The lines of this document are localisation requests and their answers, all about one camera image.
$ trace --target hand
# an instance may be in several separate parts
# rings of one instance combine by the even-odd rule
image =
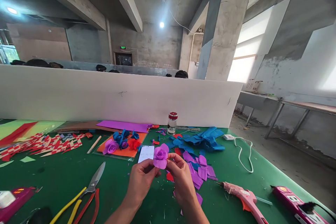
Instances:
[[[169,153],[167,170],[174,177],[175,197],[179,205],[183,208],[186,204],[194,204],[196,202],[198,204],[193,179],[187,163],[176,153]]]
[[[151,187],[154,177],[160,175],[160,169],[154,167],[152,159],[146,159],[133,165],[125,200],[140,206]]]

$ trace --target power cord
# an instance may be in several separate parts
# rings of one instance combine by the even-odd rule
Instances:
[[[301,210],[302,210],[303,212],[305,212],[306,214],[312,214],[315,206],[319,206],[320,208],[322,208],[327,214],[329,214],[329,216],[330,216],[330,217],[334,220],[334,222],[336,223],[336,219],[335,219],[335,217],[332,216],[331,213],[329,213],[325,208],[323,208],[321,205],[319,205],[319,204],[317,204],[317,203],[314,203],[314,202],[307,202],[307,203],[304,203],[304,204],[300,205],[299,207],[300,207]]]
[[[251,165],[252,171],[249,171],[249,170],[243,165],[242,161],[240,160],[240,154],[241,154],[243,148],[242,148],[241,146],[239,146],[239,145],[236,144],[236,139],[237,139],[237,138],[242,139],[242,140],[244,140],[245,142],[248,141],[248,142],[251,143],[251,145],[250,145],[250,156],[248,157],[248,160],[250,161],[250,165]],[[239,148],[240,148],[240,152],[239,152],[239,154],[238,154],[239,162],[240,162],[241,165],[245,168],[245,170],[247,170],[249,173],[253,173],[253,164],[252,164],[252,162],[251,162],[251,154],[252,154],[252,145],[253,145],[253,143],[252,143],[250,140],[246,140],[246,139],[241,138],[241,137],[235,137],[235,138],[234,138],[234,142],[235,142],[234,145],[235,145],[236,147],[239,147]]]
[[[193,34],[196,34],[195,32],[192,32],[191,30],[189,30],[187,27],[181,25],[179,22],[177,22],[177,20],[174,18],[174,15],[172,14],[172,12],[170,11],[168,5],[166,4],[166,1],[165,0],[162,0],[162,2],[164,2],[164,4],[167,6],[167,9],[169,10],[171,16],[173,17],[173,19],[176,21],[176,23],[178,23],[178,25],[182,26],[183,28],[186,28],[188,31],[190,31],[191,33]]]

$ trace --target doorway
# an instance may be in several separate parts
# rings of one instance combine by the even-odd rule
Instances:
[[[115,53],[115,64],[116,65],[127,65],[132,66],[132,54],[131,53]]]

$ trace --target ceiling light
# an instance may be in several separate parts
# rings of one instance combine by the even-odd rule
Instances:
[[[13,14],[15,14],[15,15],[18,14],[17,10],[15,10],[15,9],[13,9],[13,8],[9,8],[9,7],[7,7],[7,10],[8,10],[10,13],[13,13]]]

